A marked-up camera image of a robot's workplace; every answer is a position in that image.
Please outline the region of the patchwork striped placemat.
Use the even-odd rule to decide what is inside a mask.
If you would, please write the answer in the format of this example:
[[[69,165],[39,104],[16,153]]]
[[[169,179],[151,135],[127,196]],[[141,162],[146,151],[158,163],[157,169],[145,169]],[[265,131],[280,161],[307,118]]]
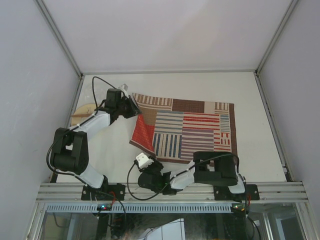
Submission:
[[[187,164],[194,152],[238,153],[235,106],[134,93],[138,115],[130,144],[161,162]]]

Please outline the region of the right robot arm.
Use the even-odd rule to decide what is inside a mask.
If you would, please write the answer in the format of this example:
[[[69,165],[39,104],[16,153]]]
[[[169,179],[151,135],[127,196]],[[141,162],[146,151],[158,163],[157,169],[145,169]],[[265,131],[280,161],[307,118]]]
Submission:
[[[239,172],[240,159],[227,151],[196,151],[184,168],[162,173],[164,166],[144,153],[136,156],[134,164],[141,172],[138,185],[155,195],[174,196],[191,184],[226,187],[237,200],[248,193],[245,180]]]

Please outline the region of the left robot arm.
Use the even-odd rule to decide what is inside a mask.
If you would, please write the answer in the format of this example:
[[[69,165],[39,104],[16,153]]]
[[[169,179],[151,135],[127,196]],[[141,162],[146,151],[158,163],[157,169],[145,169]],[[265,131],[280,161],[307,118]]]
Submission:
[[[89,117],[69,128],[55,131],[52,145],[46,154],[48,168],[58,174],[73,176],[92,188],[98,200],[109,196],[108,178],[89,163],[89,140],[109,127],[118,117],[129,119],[141,111],[126,91],[126,85],[107,90],[106,99]]]

